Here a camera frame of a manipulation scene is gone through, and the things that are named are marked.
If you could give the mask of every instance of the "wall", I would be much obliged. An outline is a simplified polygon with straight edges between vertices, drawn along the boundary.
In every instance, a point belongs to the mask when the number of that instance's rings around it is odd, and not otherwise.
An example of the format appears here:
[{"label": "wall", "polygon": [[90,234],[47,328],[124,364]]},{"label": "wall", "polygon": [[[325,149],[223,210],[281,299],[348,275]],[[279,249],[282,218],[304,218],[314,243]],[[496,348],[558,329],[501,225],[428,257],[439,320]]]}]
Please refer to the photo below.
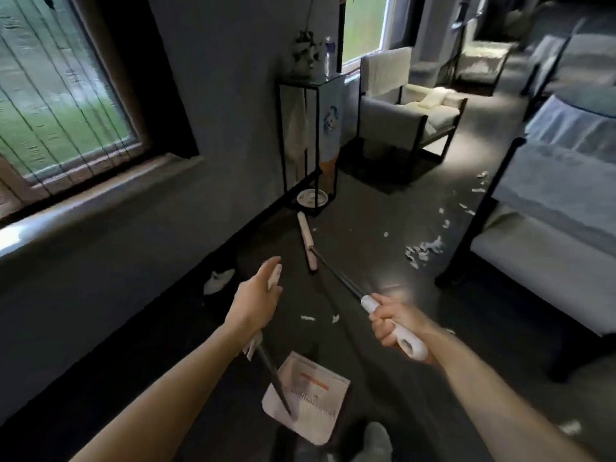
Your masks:
[{"label": "wall", "polygon": [[[150,0],[204,163],[0,263],[0,422],[282,191],[273,78],[309,0]],[[311,28],[335,36],[338,0]]]}]

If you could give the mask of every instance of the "water bottle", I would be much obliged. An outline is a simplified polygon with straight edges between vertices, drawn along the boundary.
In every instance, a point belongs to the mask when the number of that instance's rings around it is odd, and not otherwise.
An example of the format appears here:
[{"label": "water bottle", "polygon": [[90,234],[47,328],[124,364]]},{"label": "water bottle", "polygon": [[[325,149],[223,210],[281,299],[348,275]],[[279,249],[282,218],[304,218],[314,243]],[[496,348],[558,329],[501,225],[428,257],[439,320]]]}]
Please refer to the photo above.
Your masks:
[{"label": "water bottle", "polygon": [[336,73],[336,43],[327,36],[325,38],[325,76],[331,77]]}]

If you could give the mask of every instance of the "hand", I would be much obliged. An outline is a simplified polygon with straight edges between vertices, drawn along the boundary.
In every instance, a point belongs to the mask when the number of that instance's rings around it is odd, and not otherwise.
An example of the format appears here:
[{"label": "hand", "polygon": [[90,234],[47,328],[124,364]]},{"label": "hand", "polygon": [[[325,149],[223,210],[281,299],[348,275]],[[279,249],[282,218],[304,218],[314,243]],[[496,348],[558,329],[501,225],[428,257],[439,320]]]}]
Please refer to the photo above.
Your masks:
[{"label": "hand", "polygon": [[392,334],[396,328],[394,322],[404,326],[422,340],[431,331],[439,329],[435,322],[414,306],[405,305],[400,300],[378,293],[373,293],[371,296],[380,303],[380,306],[370,315],[372,330],[384,347],[393,347],[402,351],[396,336]]},{"label": "hand", "polygon": [[235,293],[225,324],[245,335],[246,341],[267,326],[276,310],[282,287],[273,286],[268,290],[267,280],[279,263],[280,256],[268,259],[257,274],[240,284]]}]

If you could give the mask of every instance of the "forearm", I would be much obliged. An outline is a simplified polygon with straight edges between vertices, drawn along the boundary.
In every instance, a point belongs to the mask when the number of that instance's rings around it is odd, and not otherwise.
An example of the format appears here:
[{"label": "forearm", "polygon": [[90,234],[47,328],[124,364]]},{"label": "forearm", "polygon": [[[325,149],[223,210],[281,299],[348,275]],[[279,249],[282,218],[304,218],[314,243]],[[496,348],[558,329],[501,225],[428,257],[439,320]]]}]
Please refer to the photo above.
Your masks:
[{"label": "forearm", "polygon": [[155,381],[75,457],[81,462],[170,461],[214,386],[250,340],[228,325]]},{"label": "forearm", "polygon": [[591,461],[455,336],[422,337],[497,462]]}]

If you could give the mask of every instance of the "dark floor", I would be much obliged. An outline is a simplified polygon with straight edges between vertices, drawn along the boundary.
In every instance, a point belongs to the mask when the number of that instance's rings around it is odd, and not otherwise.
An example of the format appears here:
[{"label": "dark floor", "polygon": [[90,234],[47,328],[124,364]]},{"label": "dark floor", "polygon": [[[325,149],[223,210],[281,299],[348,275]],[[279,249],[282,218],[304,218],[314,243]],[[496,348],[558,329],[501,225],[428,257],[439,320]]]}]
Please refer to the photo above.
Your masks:
[{"label": "dark floor", "polygon": [[[388,171],[341,173],[337,199],[310,220],[322,255],[369,291],[399,295],[456,331],[551,421],[578,419],[577,439],[597,458],[616,459],[616,357],[583,368],[568,384],[544,375],[566,321],[558,312],[491,271],[446,292],[443,271],[481,193],[476,175],[496,170],[517,135],[525,103],[519,58],[508,62],[494,97],[469,99],[445,162],[419,162],[409,184]],[[444,215],[439,214],[443,208]],[[443,221],[450,220],[444,229]],[[420,269],[405,246],[441,235],[446,250]],[[400,461],[489,461],[473,425],[435,370],[381,348],[357,301],[324,269],[309,275],[296,217],[282,210],[238,250],[240,270],[283,257],[285,292],[264,331],[275,361],[294,350],[349,378],[351,387],[334,435],[323,450],[345,459],[360,443],[364,422],[382,421]],[[201,304],[204,269],[191,272],[110,339],[73,366],[0,429],[0,459],[64,461],[160,374],[214,329]],[[331,323],[334,314],[340,321]],[[316,318],[303,321],[300,315]],[[261,410],[267,373],[238,357],[215,389],[177,455],[186,461],[267,461],[288,436]],[[301,443],[304,450],[311,448]]]}]

